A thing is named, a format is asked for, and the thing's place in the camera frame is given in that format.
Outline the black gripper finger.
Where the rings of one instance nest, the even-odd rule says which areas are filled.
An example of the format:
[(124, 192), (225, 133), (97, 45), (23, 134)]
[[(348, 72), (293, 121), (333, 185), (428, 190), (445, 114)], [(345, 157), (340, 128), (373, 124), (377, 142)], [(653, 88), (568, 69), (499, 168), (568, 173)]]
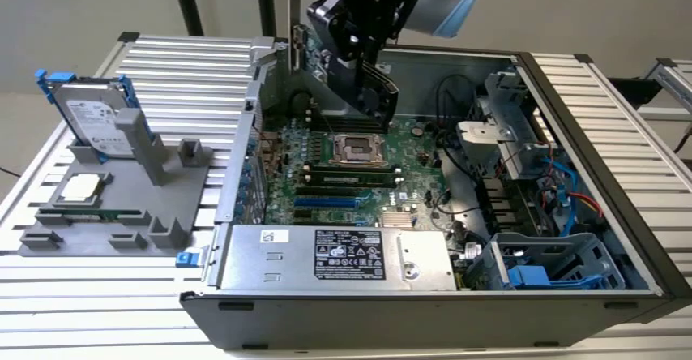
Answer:
[(317, 0), (307, 8), (307, 18), (329, 53), (323, 58), (324, 83), (357, 111), (369, 111), (363, 96), (363, 42), (348, 19), (347, 0)]

